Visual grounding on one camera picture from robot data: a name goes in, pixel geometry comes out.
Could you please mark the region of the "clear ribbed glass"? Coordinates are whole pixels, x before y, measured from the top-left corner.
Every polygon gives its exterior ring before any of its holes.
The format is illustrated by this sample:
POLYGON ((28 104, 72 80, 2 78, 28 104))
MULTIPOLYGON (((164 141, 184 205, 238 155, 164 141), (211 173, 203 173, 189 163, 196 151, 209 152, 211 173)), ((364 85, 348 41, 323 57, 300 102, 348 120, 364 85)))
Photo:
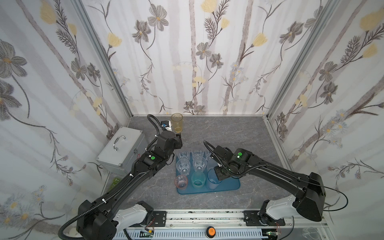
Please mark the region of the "clear ribbed glass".
POLYGON ((207 161, 211 158, 211 152, 210 151, 205 151, 205 158, 207 161))
POLYGON ((205 152, 203 150, 192 150, 193 158, 204 157, 204 155, 205 155, 205 152))
POLYGON ((190 160, 190 152, 188 152, 188 151, 185 151, 185 152, 180 152, 180 153, 178 153, 178 158, 180 159, 180 160, 190 160))

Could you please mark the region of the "yellow plastic cup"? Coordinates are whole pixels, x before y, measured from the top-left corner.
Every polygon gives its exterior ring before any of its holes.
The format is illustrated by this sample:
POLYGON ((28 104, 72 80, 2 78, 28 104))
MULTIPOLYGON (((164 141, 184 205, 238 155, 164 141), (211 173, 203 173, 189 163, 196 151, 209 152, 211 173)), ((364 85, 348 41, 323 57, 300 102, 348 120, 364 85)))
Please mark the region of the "yellow plastic cup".
POLYGON ((174 113, 171 115, 172 130, 176 133, 181 133, 183 130, 183 115, 174 113))

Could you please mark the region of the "clear small glass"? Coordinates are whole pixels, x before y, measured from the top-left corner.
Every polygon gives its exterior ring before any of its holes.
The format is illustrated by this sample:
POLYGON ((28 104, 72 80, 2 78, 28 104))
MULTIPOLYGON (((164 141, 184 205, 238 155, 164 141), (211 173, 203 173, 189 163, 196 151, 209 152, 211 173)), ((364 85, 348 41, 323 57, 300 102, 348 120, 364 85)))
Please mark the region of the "clear small glass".
POLYGON ((176 163, 177 171, 180 175, 188 176, 191 171, 190 160, 187 158, 181 158, 176 163))

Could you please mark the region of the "pink plastic cup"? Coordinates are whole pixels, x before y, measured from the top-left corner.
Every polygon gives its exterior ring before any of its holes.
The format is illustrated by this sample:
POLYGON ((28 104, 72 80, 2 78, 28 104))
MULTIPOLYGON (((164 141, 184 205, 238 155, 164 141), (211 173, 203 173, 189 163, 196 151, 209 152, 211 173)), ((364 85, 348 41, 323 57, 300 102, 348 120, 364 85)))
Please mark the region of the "pink plastic cup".
POLYGON ((178 190, 185 190, 188 187, 188 177, 185 175, 176 176, 175 186, 178 190))

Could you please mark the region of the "blue plastic cup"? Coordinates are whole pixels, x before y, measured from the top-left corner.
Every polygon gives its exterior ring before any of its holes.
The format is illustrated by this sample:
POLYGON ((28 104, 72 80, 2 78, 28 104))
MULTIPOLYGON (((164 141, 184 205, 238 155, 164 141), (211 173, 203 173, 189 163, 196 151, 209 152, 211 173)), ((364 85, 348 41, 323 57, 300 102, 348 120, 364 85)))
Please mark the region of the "blue plastic cup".
POLYGON ((214 169, 210 169, 207 173, 207 188, 215 190, 222 181, 220 181, 215 173, 214 169))

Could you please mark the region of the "green plastic cup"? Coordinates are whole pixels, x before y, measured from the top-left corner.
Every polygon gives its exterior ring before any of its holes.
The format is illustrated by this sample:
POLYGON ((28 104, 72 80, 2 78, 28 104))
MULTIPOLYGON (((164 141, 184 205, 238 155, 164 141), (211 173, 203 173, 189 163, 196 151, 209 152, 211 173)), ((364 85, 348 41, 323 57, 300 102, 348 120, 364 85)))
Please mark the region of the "green plastic cup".
POLYGON ((204 172, 194 172, 191 176, 191 181, 193 188, 200 189, 206 183, 206 175, 204 172))

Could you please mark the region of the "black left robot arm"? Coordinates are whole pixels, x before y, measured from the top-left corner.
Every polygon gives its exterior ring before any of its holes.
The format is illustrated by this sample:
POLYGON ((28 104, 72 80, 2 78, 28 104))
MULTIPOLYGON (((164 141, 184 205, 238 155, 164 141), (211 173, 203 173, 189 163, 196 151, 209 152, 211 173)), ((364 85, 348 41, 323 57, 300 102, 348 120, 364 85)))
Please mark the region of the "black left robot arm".
POLYGON ((183 146, 181 134, 168 131, 153 115, 147 119, 156 129, 156 136, 146 151, 135 160, 131 171, 111 191, 92 203, 84 201, 78 215, 59 228, 62 240, 111 240, 117 233, 118 222, 114 219, 123 202, 142 183, 154 177, 167 161, 174 157, 174 150, 183 146))

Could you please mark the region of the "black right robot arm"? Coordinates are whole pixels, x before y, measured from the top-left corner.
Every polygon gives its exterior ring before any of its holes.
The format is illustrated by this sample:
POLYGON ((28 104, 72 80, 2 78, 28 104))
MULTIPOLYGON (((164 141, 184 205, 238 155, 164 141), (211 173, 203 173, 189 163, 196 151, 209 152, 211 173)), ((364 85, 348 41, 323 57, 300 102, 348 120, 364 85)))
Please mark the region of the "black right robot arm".
POLYGON ((219 181, 252 175, 290 193, 288 197, 263 202, 257 213, 257 221, 260 225, 277 224, 285 217, 295 216, 321 222, 323 212, 333 211, 325 205, 327 187, 324 186, 320 175, 316 173, 305 175, 289 171, 242 148, 232 152, 221 146, 214 147, 207 141, 203 143, 210 152, 211 158, 218 163, 214 170, 219 181))

